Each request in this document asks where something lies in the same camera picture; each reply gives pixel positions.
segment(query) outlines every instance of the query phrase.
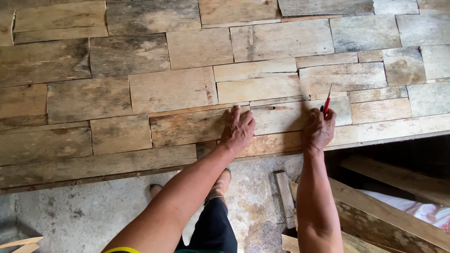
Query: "black pants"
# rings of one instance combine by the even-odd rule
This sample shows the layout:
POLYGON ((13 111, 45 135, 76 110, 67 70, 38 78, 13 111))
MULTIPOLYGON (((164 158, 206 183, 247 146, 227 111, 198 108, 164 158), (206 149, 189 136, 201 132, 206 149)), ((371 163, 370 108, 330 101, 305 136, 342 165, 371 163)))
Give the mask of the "black pants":
POLYGON ((225 253, 236 253, 238 242, 234 236, 228 210, 220 198, 213 198, 206 204, 192 234, 189 246, 185 246, 181 237, 176 250, 209 249, 221 250, 225 253))

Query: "concrete floor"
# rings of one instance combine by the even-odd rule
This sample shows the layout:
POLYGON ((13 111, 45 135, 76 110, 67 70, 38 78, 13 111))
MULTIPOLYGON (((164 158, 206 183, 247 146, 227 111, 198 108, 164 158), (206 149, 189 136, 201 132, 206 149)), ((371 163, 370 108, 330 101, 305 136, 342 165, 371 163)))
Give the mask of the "concrete floor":
MULTIPOLYGON (((255 159, 230 164, 226 195, 228 218, 240 253, 277 253, 285 229, 273 171, 291 180, 301 172, 303 155, 255 159)), ((176 172, 0 196, 0 243, 41 233, 40 253, 98 253, 149 203, 149 185, 164 185, 176 172)), ((203 208, 183 231, 190 239, 203 208)))

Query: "hand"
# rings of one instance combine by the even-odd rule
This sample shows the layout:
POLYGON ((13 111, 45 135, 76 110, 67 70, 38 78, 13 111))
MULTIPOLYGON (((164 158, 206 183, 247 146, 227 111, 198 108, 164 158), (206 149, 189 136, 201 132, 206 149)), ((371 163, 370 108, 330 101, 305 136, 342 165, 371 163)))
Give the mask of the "hand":
POLYGON ((253 111, 247 111, 243 118, 241 116, 241 107, 237 105, 226 112, 225 128, 220 138, 220 144, 226 146, 236 156, 242 152, 250 139, 255 134, 255 119, 253 111))
POLYGON ((301 133, 303 150, 323 151, 334 137, 336 113, 332 109, 328 109, 327 116, 324 118, 324 114, 314 108, 309 117, 309 121, 301 133))

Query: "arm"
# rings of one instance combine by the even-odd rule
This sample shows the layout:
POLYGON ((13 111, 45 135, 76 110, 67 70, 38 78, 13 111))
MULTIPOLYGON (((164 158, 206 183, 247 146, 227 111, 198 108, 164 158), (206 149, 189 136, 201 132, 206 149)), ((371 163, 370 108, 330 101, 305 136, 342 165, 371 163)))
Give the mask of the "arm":
POLYGON ((342 253, 341 227, 325 168, 323 149, 334 135, 336 114, 318 110, 301 136, 303 170, 297 189, 298 245, 303 253, 342 253))
POLYGON ((224 168, 243 151, 254 134, 249 111, 240 121, 237 106, 228 120, 221 143, 202 159, 168 181, 148 207, 105 247, 130 247, 140 253, 174 252, 181 233, 198 210, 224 168))

